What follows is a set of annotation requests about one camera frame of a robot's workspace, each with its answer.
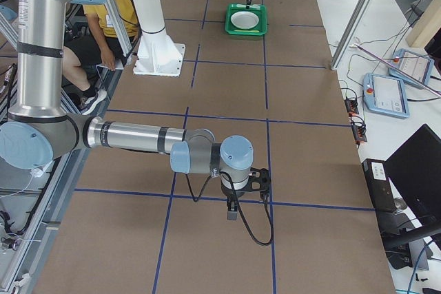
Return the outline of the green plastic tray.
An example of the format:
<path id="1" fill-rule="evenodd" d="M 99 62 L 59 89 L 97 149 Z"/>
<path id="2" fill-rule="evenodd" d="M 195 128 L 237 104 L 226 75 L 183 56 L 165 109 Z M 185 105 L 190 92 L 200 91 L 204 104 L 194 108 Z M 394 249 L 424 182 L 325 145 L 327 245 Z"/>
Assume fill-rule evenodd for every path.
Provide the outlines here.
<path id="1" fill-rule="evenodd" d="M 227 8 L 226 17 L 225 17 L 225 31 L 226 31 L 226 33 L 231 34 L 232 30 L 239 30 L 238 28 L 235 28 L 230 21 L 230 18 L 233 15 L 233 13 L 239 12 L 239 11 L 248 11 L 248 12 L 253 12 L 253 13 L 257 14 L 260 21 L 259 21 L 259 24 L 255 28 L 253 28 L 252 30 L 259 30 L 261 32 L 264 32 L 263 35 L 265 35 L 267 33 L 267 9 L 264 5 L 259 4 L 260 10 L 244 10 L 244 9 L 235 8 L 234 4 L 237 4 L 237 3 L 231 3 L 228 5 L 228 8 Z"/>

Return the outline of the black mini computer box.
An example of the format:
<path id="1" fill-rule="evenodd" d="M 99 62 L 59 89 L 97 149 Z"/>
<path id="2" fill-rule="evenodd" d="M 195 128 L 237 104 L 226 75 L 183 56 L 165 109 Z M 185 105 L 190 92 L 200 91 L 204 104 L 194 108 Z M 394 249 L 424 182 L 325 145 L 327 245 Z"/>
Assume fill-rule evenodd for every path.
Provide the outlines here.
<path id="1" fill-rule="evenodd" d="M 366 158 L 362 162 L 362 169 L 374 209 L 389 213 L 395 212 L 397 208 L 384 161 Z"/>

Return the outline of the white round plate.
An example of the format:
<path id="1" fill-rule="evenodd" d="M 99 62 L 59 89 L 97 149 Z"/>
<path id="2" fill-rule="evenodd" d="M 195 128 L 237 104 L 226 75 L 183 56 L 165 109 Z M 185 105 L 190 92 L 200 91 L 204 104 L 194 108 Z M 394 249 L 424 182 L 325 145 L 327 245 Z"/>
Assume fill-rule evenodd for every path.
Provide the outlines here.
<path id="1" fill-rule="evenodd" d="M 259 17 L 257 14 L 248 11 L 239 11 L 233 13 L 230 18 L 231 23 L 239 30 L 252 30 L 259 24 Z"/>

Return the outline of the far blue teach pendant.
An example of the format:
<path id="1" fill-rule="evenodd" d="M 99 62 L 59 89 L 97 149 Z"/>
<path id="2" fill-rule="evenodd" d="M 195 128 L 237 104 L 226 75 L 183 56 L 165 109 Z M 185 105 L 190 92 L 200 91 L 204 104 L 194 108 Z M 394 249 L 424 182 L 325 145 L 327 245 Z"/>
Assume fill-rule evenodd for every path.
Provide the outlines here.
<path id="1" fill-rule="evenodd" d="M 421 84 L 428 85 L 435 61 L 427 55 L 402 48 L 395 52 L 390 63 Z"/>

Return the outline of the wooden board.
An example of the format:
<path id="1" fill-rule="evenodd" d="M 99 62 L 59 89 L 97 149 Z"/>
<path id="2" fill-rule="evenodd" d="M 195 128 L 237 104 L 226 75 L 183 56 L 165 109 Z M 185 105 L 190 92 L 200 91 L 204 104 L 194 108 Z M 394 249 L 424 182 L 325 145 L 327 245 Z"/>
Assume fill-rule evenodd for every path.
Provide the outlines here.
<path id="1" fill-rule="evenodd" d="M 410 10 L 419 15 L 406 41 L 411 48 L 423 48 L 440 30 L 440 0 L 418 0 Z"/>

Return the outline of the blue teach pendant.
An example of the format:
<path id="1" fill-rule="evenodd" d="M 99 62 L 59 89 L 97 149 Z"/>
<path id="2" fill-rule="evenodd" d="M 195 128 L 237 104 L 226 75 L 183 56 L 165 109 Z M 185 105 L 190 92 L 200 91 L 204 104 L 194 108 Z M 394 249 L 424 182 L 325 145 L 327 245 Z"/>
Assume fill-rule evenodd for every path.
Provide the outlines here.
<path id="1" fill-rule="evenodd" d="M 421 84 L 428 85 L 435 61 L 427 55 L 402 48 L 395 52 L 390 63 Z"/>
<path id="2" fill-rule="evenodd" d="M 402 79 L 366 73 L 362 85 L 364 102 L 369 111 L 395 118 L 408 118 L 410 116 Z"/>

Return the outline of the seated person yellow shirt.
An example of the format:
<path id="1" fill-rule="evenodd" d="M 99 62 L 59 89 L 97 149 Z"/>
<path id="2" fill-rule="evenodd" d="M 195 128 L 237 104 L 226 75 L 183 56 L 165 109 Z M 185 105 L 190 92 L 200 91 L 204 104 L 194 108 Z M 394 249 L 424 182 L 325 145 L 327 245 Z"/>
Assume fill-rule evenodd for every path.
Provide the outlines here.
<path id="1" fill-rule="evenodd" d="M 138 20 L 131 0 L 115 0 L 124 21 L 130 40 L 138 34 Z M 123 51 L 117 39 L 114 24 L 104 5 L 84 5 L 83 11 L 88 20 L 90 36 L 83 36 L 65 44 L 63 51 L 63 75 L 82 91 L 79 109 L 83 115 L 93 112 L 105 99 L 105 89 L 98 89 L 89 83 L 83 69 L 86 65 L 104 64 L 108 69 L 115 68 L 115 60 L 122 63 Z"/>

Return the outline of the black computer monitor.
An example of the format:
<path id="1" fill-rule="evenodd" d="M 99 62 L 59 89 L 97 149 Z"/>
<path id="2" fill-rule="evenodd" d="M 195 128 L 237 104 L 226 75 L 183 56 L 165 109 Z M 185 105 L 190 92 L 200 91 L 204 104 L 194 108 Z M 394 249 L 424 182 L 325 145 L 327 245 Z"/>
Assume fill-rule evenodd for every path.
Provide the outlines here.
<path id="1" fill-rule="evenodd" d="M 385 162 L 386 172 L 422 226 L 383 239 L 386 250 L 440 238 L 440 137 L 427 125 L 416 130 Z"/>

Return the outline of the near blue teach pendant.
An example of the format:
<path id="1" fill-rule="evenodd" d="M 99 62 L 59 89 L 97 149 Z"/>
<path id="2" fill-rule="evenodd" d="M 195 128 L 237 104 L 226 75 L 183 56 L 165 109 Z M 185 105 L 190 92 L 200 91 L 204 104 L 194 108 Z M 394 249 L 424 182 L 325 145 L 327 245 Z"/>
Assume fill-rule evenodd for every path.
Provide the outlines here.
<path id="1" fill-rule="evenodd" d="M 402 79 L 366 73 L 362 85 L 364 102 L 369 111 L 395 118 L 408 118 L 410 116 Z"/>

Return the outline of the near orange black hub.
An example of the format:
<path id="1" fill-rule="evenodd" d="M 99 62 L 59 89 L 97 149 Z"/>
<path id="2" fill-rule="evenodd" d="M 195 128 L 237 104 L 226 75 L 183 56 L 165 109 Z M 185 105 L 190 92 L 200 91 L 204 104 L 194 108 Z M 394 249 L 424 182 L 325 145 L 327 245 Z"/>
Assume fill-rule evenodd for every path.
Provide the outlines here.
<path id="1" fill-rule="evenodd" d="M 361 143 L 367 142 L 367 127 L 365 121 L 357 115 L 350 116 L 349 121 L 356 144 L 360 145 Z"/>

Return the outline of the aluminium frame post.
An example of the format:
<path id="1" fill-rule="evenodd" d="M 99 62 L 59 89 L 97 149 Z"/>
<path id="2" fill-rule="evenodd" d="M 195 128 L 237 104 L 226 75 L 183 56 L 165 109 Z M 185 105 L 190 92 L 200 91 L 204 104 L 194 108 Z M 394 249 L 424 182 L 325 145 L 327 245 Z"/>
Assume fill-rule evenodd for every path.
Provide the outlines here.
<path id="1" fill-rule="evenodd" d="M 345 52 L 347 51 L 349 45 L 352 42 L 354 34 L 360 22 L 362 21 L 362 18 L 365 15 L 365 12 L 369 7 L 371 1 L 372 0 L 358 0 L 355 9 L 351 15 L 351 18 L 347 24 L 347 27 L 345 28 L 342 38 L 331 60 L 330 68 L 332 70 L 336 70 L 337 67 L 339 66 L 343 56 L 345 55 Z"/>

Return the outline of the yellow plastic spoon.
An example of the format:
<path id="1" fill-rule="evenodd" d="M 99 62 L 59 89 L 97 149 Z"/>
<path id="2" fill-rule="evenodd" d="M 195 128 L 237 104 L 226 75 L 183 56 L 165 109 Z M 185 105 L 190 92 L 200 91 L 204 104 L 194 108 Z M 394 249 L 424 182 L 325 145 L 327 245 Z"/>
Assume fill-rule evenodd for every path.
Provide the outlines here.
<path id="1" fill-rule="evenodd" d="M 261 32 L 259 30 L 232 30 L 231 34 L 245 35 L 245 36 L 261 36 L 264 34 L 264 32 Z"/>

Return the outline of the far orange black hub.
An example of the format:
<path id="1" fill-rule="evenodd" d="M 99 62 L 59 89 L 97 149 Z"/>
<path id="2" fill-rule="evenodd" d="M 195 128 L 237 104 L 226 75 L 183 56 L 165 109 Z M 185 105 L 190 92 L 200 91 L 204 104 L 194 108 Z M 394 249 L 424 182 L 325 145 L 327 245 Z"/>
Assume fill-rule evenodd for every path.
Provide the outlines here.
<path id="1" fill-rule="evenodd" d="M 346 97 L 344 99 L 345 107 L 349 115 L 359 115 L 358 99 Z"/>

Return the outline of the orange black hub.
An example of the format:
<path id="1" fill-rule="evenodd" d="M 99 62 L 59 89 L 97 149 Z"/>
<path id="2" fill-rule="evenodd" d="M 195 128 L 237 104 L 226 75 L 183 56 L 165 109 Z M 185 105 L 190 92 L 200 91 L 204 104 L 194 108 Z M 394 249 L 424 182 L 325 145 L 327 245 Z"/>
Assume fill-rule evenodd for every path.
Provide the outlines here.
<path id="1" fill-rule="evenodd" d="M 350 116 L 349 121 L 356 144 L 360 145 L 361 143 L 367 142 L 367 127 L 365 121 L 357 115 Z"/>
<path id="2" fill-rule="evenodd" d="M 349 115 L 359 115 L 358 99 L 346 97 L 344 99 L 345 107 Z"/>

